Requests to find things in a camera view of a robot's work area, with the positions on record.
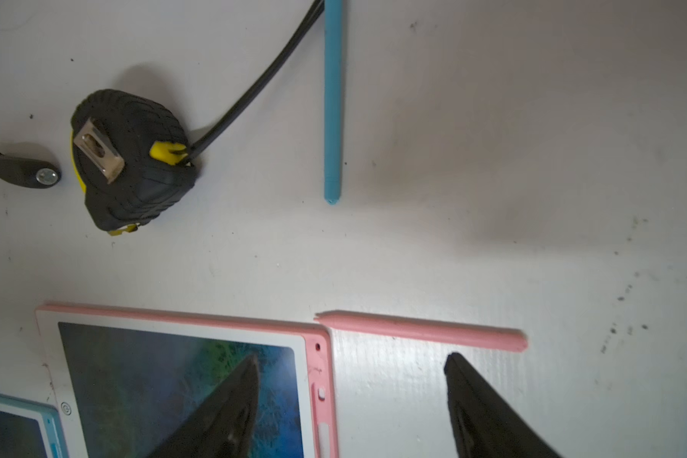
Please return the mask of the pink writing tablet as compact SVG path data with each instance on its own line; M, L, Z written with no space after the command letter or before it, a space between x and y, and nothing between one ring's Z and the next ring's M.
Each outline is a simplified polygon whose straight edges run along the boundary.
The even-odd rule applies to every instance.
M247 406L250 456L339 453L322 326L79 305L35 316L72 457L148 457L223 391Z

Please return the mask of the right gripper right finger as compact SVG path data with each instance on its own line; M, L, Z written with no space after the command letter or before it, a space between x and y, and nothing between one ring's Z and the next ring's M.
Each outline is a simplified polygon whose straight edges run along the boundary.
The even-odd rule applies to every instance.
M557 457L463 355L448 355L444 374L460 457Z

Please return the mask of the pink stylus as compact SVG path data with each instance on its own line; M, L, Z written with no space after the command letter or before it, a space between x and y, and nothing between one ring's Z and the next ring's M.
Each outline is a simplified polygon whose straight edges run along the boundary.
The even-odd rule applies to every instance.
M527 336L518 329L453 324L385 315L328 311L314 320L322 326L348 332L400 339L460 345L522 353L528 348Z

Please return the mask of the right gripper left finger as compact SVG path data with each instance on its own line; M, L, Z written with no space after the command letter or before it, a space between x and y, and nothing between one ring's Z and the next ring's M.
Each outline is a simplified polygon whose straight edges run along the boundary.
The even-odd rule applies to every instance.
M247 356L205 398L152 457L247 457L255 429L261 377Z

